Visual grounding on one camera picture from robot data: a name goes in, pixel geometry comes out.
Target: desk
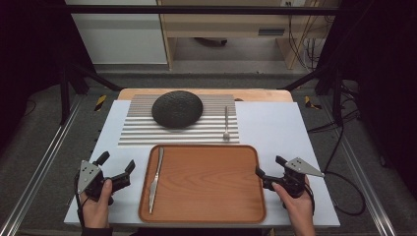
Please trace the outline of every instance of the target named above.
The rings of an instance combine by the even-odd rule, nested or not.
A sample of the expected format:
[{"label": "desk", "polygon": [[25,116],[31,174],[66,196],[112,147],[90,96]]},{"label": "desk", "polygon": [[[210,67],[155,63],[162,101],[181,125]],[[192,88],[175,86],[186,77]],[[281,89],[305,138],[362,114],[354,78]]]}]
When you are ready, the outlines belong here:
[{"label": "desk", "polygon": [[[160,6],[271,6],[284,7],[292,2],[294,7],[337,7],[336,0],[158,0]],[[273,37],[279,45],[287,69],[293,69],[301,53],[305,38],[326,38],[331,21],[325,17],[293,16],[291,27],[288,16],[272,15],[170,15],[161,14],[160,21],[164,37],[165,52],[169,68],[172,68],[176,38],[178,37]],[[289,38],[294,38],[292,47]]]},{"label": "desk", "polygon": [[[102,166],[105,176],[120,174],[131,159],[136,169],[131,174],[131,186],[117,192],[110,207],[109,221],[112,224],[142,227],[215,227],[215,228],[272,228],[289,225],[289,219],[275,192],[264,190],[267,206],[266,219],[253,224],[190,224],[190,223],[145,223],[138,217],[141,190],[148,165],[149,147],[117,148],[119,134],[130,106],[133,94],[163,94],[172,89],[128,88],[122,90],[114,101],[101,131],[90,161],[96,160],[104,151],[110,153]],[[245,101],[236,102],[240,143],[250,145],[258,152],[261,168],[274,176],[282,176],[283,168],[274,162],[276,155],[292,159],[303,158],[319,168],[313,148],[307,135],[298,105],[291,102],[288,91],[265,89],[187,89],[196,94],[233,94]],[[315,192],[316,212],[314,223],[318,227],[339,226],[337,215],[323,178],[309,177]],[[79,224],[77,205],[72,202],[66,218],[68,224]]]}]

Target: table surface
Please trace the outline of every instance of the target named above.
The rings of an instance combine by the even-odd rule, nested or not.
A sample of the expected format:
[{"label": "table surface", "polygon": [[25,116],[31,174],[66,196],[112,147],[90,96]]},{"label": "table surface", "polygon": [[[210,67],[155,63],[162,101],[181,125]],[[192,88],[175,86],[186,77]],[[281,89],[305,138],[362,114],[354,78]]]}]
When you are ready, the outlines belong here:
[{"label": "table surface", "polygon": [[[291,94],[286,90],[126,88],[120,92],[118,100],[114,101],[90,158],[90,161],[94,161],[104,151],[109,151],[110,158],[102,166],[105,176],[120,174],[131,159],[136,162],[137,167],[131,174],[131,186],[116,192],[113,196],[115,202],[110,207],[109,222],[114,225],[142,227],[271,228],[290,225],[287,212],[278,196],[269,190],[264,190],[267,216],[261,223],[146,223],[139,219],[140,195],[149,153],[153,146],[118,148],[118,134],[123,129],[130,99],[134,94],[163,94],[177,89],[188,90],[195,94],[233,94],[235,98],[243,99],[244,101],[235,102],[240,144],[252,146],[257,150],[260,167],[267,175],[281,177],[283,174],[283,168],[274,162],[276,155],[281,155],[287,160],[301,157],[319,168],[298,104],[292,102]],[[316,200],[315,225],[339,226],[324,179],[314,176],[309,176],[309,179]],[[64,222],[79,225],[75,201],[72,202]]]}]

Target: knife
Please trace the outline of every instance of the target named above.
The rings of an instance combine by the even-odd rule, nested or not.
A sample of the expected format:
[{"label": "knife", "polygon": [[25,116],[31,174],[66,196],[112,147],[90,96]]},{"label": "knife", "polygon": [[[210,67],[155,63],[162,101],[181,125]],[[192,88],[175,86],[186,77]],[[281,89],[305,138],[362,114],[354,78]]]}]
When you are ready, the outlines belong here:
[{"label": "knife", "polygon": [[156,194],[156,187],[157,187],[157,180],[159,179],[159,171],[160,171],[160,165],[162,164],[163,159],[163,147],[159,148],[159,159],[157,162],[157,169],[155,177],[150,184],[150,193],[149,193],[149,213],[152,214],[153,209],[153,202],[155,201],[155,194]]}]

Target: wooden tray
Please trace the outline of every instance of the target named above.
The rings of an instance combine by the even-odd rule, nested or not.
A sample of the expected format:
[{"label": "wooden tray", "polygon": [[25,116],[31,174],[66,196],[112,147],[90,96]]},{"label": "wooden tray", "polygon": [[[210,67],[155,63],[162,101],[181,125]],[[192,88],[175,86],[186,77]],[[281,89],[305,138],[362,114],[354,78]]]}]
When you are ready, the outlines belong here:
[{"label": "wooden tray", "polygon": [[[149,187],[164,147],[149,214]],[[143,222],[258,223],[266,216],[258,154],[250,146],[163,145],[149,154],[139,206]]]}]

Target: white cabinet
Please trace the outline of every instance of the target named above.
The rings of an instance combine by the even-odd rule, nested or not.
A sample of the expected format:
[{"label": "white cabinet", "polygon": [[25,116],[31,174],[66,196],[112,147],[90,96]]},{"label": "white cabinet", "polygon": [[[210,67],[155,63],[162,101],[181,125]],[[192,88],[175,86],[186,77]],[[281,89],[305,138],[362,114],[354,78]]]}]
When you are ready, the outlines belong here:
[{"label": "white cabinet", "polygon": [[[151,0],[66,0],[68,5],[156,5]],[[167,64],[159,16],[73,14],[93,64]]]}]

